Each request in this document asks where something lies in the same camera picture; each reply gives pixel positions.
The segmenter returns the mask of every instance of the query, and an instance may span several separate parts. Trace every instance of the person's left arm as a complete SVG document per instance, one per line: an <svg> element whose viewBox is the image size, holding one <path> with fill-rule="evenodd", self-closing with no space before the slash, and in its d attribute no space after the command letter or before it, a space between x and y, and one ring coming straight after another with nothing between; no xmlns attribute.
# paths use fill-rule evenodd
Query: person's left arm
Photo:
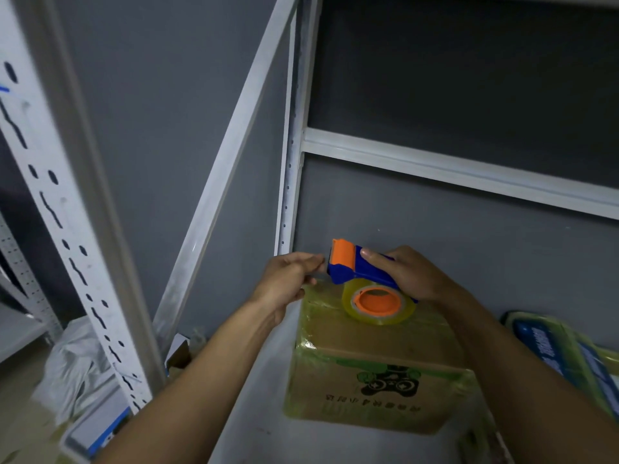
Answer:
<svg viewBox="0 0 619 464"><path fill-rule="evenodd" d="M218 330L187 369L103 449L95 464L205 463L251 367L286 306L301 299L321 255L272 258L253 295Z"/></svg>

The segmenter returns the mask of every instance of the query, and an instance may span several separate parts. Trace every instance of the forearm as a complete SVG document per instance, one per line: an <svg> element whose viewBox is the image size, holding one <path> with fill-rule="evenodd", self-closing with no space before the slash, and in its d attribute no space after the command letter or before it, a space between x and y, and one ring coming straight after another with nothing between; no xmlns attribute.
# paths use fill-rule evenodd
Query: forearm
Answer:
<svg viewBox="0 0 619 464"><path fill-rule="evenodd" d="M517 462L615 462L615 424L579 390L533 355L466 290L437 304L475 371Z"/></svg>
<svg viewBox="0 0 619 464"><path fill-rule="evenodd" d="M272 314L244 304L178 379L110 442L97 464L206 462L273 327Z"/></svg>

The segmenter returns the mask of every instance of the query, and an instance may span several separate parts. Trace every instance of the game controller logo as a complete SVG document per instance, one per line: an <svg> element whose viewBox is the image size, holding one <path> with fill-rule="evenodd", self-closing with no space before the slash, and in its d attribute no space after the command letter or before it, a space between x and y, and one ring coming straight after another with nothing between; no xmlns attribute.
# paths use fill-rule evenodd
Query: game controller logo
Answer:
<svg viewBox="0 0 619 464"><path fill-rule="evenodd" d="M357 374L357 379L365 384L361 394L366 396L392 391L402 397L413 397L419 388L420 376L416 369L389 364L383 372L362 371Z"/></svg>

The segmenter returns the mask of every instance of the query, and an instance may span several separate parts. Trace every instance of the white shelf surface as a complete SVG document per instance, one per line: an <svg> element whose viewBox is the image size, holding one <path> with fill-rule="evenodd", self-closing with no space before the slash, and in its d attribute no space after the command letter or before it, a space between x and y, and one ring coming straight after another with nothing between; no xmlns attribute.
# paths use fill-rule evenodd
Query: white shelf surface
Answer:
<svg viewBox="0 0 619 464"><path fill-rule="evenodd" d="M481 396L471 398L434 436L286 417L283 400L298 316L297 303L267 339L210 464L460 462L456 440L468 429Z"/></svg>
<svg viewBox="0 0 619 464"><path fill-rule="evenodd" d="M0 362L46 332L45 324L0 304Z"/></svg>

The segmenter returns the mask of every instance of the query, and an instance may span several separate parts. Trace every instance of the hand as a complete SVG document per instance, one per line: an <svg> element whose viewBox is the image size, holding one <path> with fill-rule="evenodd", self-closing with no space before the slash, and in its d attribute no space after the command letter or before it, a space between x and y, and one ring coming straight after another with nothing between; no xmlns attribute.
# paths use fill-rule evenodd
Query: hand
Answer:
<svg viewBox="0 0 619 464"><path fill-rule="evenodd" d="M420 301L440 301L441 296L458 286L436 265L408 246L387 253L395 260L366 248L361 249L361 256L389 273L403 292Z"/></svg>
<svg viewBox="0 0 619 464"><path fill-rule="evenodd" d="M305 296L301 285L315 285L311 272L325 272L326 265L322 254L291 252L273 257L267 263L261 280L258 282L250 301L274 314L275 325L283 320L286 306Z"/></svg>

